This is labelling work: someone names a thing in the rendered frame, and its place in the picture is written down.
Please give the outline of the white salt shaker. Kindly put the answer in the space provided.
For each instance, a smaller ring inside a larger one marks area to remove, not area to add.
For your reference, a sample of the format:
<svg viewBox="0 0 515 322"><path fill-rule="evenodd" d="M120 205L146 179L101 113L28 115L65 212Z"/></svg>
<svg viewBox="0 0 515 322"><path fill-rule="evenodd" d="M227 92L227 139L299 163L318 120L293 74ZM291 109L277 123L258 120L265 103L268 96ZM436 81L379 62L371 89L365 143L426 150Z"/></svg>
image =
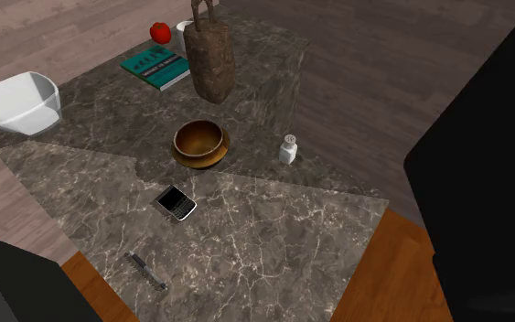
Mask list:
<svg viewBox="0 0 515 322"><path fill-rule="evenodd" d="M293 134L287 134L280 146L279 161L290 165L295 160L297 148L296 137Z"/></svg>

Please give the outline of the brown wooden plate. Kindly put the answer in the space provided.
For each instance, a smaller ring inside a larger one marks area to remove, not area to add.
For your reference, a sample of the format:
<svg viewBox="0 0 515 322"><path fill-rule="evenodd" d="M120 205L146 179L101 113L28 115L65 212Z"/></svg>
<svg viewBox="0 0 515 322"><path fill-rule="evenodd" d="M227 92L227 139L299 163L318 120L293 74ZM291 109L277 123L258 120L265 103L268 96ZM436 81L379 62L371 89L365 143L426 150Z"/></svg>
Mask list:
<svg viewBox="0 0 515 322"><path fill-rule="evenodd" d="M229 151L230 137L225 128L222 128L223 140L216 152L212 152L208 156L193 157L181 155L174 146L171 146L171 154L174 159L182 166L201 169L208 166L216 165Z"/></svg>

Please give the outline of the brown wooden bowl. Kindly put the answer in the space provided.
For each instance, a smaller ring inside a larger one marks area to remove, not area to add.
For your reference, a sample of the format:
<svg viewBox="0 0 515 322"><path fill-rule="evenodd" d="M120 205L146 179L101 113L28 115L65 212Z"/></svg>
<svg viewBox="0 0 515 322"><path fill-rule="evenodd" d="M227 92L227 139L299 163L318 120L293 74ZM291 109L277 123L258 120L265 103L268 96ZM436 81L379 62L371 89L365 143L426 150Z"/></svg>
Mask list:
<svg viewBox="0 0 515 322"><path fill-rule="evenodd" d="M192 120L177 129L173 146L183 156L207 156L217 151L224 138L224 131L216 123L209 120Z"/></svg>

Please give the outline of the black keypad phone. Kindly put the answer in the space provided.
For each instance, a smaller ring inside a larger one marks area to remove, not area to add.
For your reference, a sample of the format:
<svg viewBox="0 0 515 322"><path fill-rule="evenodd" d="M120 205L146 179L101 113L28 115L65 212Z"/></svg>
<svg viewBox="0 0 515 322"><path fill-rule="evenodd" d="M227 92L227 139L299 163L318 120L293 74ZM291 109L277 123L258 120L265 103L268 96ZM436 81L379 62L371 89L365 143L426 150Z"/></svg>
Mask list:
<svg viewBox="0 0 515 322"><path fill-rule="evenodd" d="M186 220L198 207L192 198L174 185L162 190L150 205L174 223Z"/></svg>

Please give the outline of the teal book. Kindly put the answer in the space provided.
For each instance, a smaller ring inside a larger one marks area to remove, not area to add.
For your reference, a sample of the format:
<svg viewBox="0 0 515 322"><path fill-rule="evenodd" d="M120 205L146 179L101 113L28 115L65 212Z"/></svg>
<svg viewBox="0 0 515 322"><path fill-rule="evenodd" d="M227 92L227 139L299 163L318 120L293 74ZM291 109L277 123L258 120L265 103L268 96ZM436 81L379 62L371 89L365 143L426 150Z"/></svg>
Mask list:
<svg viewBox="0 0 515 322"><path fill-rule="evenodd" d="M190 74L186 58L159 45L123 61L120 66L160 91Z"/></svg>

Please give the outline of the white cup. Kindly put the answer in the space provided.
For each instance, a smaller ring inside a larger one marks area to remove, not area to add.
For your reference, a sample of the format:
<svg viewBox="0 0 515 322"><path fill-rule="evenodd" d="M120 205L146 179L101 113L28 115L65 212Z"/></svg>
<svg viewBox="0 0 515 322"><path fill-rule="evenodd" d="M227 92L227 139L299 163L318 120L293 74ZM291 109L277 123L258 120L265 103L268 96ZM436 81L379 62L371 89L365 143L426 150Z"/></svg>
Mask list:
<svg viewBox="0 0 515 322"><path fill-rule="evenodd" d="M180 47L183 51L186 51L186 44L185 44L185 38L184 38L184 31L187 26L190 24L193 24L193 21L191 20L185 20L177 24L177 35Z"/></svg>

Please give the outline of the grey pen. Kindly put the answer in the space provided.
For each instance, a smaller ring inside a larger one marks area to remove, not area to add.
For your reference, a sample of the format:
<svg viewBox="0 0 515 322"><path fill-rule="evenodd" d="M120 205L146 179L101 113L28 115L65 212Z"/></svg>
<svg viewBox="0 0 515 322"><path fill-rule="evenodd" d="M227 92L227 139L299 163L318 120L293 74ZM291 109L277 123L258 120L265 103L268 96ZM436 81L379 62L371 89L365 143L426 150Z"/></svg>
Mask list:
<svg viewBox="0 0 515 322"><path fill-rule="evenodd" d="M167 291L168 286L156 275L147 263L135 252L128 251L124 254L126 260L151 284L156 290Z"/></svg>

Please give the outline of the red tomato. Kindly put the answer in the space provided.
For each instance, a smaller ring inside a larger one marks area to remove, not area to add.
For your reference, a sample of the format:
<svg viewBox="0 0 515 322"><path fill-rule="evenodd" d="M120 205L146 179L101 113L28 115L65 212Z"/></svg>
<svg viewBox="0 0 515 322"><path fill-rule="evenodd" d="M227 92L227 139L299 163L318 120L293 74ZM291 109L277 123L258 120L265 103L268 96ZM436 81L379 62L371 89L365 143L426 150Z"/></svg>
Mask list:
<svg viewBox="0 0 515 322"><path fill-rule="evenodd" d="M170 27L166 23L155 22L149 32L151 39L157 44L166 44L172 38Z"/></svg>

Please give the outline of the large black block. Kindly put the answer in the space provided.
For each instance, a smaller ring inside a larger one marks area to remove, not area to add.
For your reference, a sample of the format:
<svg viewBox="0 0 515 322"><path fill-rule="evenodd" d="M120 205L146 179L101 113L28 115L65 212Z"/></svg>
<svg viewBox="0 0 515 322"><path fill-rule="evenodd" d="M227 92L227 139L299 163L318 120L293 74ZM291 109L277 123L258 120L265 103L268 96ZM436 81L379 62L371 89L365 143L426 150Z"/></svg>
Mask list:
<svg viewBox="0 0 515 322"><path fill-rule="evenodd" d="M515 27L403 167L454 322L515 322Z"/></svg>

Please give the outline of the white angular bowl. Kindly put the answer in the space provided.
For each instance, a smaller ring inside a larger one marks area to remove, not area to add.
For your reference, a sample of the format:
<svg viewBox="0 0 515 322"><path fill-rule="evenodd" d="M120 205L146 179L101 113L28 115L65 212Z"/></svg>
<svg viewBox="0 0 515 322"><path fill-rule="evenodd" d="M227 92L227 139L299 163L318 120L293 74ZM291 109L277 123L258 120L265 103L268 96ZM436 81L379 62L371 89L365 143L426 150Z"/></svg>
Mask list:
<svg viewBox="0 0 515 322"><path fill-rule="evenodd" d="M0 130L35 135L60 119L59 88L47 76L26 71L0 81Z"/></svg>

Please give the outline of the dark grey block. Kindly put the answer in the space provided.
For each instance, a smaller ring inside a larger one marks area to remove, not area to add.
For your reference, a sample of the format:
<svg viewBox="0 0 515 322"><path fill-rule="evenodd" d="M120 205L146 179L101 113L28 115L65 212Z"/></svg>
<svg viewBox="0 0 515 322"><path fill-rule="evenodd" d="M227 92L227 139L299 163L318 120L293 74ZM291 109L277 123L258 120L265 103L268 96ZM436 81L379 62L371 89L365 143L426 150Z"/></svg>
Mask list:
<svg viewBox="0 0 515 322"><path fill-rule="evenodd" d="M102 322L56 262L4 241L0 292L18 322Z"/></svg>

